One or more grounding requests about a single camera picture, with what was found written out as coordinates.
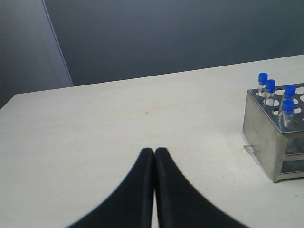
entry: table surface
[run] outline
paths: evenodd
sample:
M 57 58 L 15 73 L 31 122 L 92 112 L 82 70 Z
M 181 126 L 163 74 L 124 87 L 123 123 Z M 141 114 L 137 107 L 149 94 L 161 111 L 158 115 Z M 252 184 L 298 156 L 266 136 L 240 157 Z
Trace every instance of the table surface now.
M 167 147 L 203 196 L 246 225 L 303 227 L 304 179 L 274 184 L 243 149 L 246 90 L 260 72 L 302 83 L 304 55 L 14 96 L 0 110 L 0 227 L 71 224 L 143 147 Z

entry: blue screw cap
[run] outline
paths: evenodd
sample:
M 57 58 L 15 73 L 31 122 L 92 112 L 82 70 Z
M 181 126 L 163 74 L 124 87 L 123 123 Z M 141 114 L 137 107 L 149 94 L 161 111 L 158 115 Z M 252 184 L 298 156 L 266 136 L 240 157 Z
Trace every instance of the blue screw cap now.
M 284 100 L 283 101 L 283 110 L 287 112 L 291 112 L 295 109 L 295 103 L 293 100 Z
M 285 93 L 285 95 L 288 95 L 288 96 L 294 96 L 295 90 L 296 90 L 296 87 L 294 85 L 289 85 L 289 86 L 286 86 L 284 93 Z
M 276 81 L 273 79 L 269 79 L 266 81 L 266 91 L 268 93 L 273 93 L 276 90 Z
M 259 83 L 259 85 L 265 86 L 267 79 L 268 79 L 268 74 L 267 73 L 259 73 L 258 74 L 258 83 Z

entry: test tube rack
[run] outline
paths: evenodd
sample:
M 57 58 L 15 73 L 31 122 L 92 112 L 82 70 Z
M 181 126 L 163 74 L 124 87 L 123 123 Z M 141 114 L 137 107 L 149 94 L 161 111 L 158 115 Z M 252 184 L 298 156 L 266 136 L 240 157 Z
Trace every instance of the test tube rack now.
M 304 83 L 295 86 L 304 90 Z M 285 87 L 277 86 L 276 93 L 282 94 Z M 304 93 L 297 90 L 292 129 L 285 128 L 278 116 L 282 95 L 275 95 L 275 106 L 271 107 L 265 105 L 257 89 L 247 90 L 243 133 L 273 182 L 304 177 Z M 290 143 L 294 146 L 292 154 L 286 153 Z

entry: white table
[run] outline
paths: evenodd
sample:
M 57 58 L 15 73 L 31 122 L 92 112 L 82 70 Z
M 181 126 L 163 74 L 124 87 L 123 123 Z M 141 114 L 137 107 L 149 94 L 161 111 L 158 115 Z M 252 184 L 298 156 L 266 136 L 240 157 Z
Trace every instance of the white table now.
M 141 148 L 163 146 L 234 218 L 302 228 L 304 179 L 274 184 L 243 149 L 260 72 L 303 82 L 304 56 L 14 96 L 0 110 L 0 227 L 65 227 L 119 185 Z

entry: gray wall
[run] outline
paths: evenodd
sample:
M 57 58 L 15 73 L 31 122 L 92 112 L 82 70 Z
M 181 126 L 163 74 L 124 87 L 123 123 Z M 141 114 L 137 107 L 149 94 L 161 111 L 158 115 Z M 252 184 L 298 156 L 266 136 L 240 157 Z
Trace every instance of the gray wall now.
M 45 0 L 75 85 L 304 53 L 303 0 Z
M 0 0 L 0 108 L 15 94 L 71 86 L 43 10 L 41 0 Z

